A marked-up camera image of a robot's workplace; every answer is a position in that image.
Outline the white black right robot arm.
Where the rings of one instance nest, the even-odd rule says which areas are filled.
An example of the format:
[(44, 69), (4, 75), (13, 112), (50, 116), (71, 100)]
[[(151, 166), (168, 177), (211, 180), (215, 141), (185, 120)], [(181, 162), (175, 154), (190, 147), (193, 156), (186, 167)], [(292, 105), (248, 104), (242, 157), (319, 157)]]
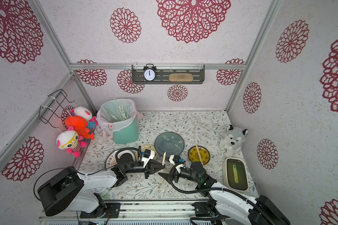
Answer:
[[(228, 189), (207, 174), (201, 162), (186, 162), (179, 155), (172, 155), (169, 173), (159, 173), (176, 191), (182, 194), (200, 193), (208, 198), (204, 209), (212, 215), (206, 220), (232, 218), (243, 225), (289, 225), (289, 219), (266, 196), (248, 197)], [(197, 184), (195, 190), (181, 190), (175, 183), (180, 178)]]

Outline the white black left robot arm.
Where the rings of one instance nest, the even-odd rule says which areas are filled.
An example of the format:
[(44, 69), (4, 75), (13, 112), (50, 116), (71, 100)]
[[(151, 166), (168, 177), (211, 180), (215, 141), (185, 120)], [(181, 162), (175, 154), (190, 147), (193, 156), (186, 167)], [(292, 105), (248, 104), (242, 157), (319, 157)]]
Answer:
[[(138, 154), (132, 156), (128, 151)], [(116, 165), (97, 172), (79, 172), (74, 167), (62, 169), (38, 188), (38, 196), (45, 215), (55, 216), (65, 210), (80, 211), (86, 218), (108, 216), (111, 212), (97, 188), (119, 187), (128, 180), (129, 173), (142, 173), (145, 179), (165, 168), (154, 160), (155, 152), (141, 148), (123, 148), (115, 153)]]

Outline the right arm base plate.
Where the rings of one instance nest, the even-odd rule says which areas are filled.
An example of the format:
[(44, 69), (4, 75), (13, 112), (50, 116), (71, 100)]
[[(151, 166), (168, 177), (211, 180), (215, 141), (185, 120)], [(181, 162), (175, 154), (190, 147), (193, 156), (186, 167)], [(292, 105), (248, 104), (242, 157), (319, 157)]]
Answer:
[(192, 206), (194, 207), (196, 217), (223, 217), (211, 201), (194, 202)]

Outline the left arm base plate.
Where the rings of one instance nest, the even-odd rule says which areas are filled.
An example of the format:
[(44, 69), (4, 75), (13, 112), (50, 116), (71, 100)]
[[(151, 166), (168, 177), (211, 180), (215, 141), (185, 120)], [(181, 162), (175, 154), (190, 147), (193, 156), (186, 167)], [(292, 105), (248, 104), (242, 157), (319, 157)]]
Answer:
[(121, 208), (120, 203), (105, 203), (105, 207), (100, 205), (91, 213), (81, 212), (79, 218), (89, 219), (89, 218), (118, 218)]

